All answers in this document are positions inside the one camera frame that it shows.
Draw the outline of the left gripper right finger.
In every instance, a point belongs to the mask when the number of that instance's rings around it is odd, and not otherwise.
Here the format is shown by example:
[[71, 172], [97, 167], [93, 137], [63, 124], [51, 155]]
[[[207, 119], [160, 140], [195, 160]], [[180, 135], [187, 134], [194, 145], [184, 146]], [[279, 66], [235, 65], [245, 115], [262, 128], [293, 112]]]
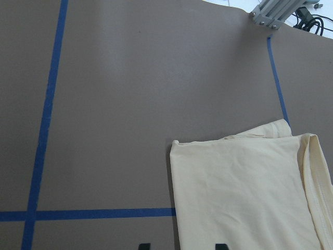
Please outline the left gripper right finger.
[[215, 250], [229, 250], [229, 247], [225, 243], [216, 243]]

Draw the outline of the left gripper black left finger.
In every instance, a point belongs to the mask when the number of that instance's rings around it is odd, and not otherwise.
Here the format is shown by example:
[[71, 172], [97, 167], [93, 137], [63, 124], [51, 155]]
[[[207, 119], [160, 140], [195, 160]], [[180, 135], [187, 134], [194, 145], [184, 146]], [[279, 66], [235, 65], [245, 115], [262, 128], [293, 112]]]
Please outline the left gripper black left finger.
[[151, 243], [140, 243], [138, 246], [138, 250], [150, 250]]

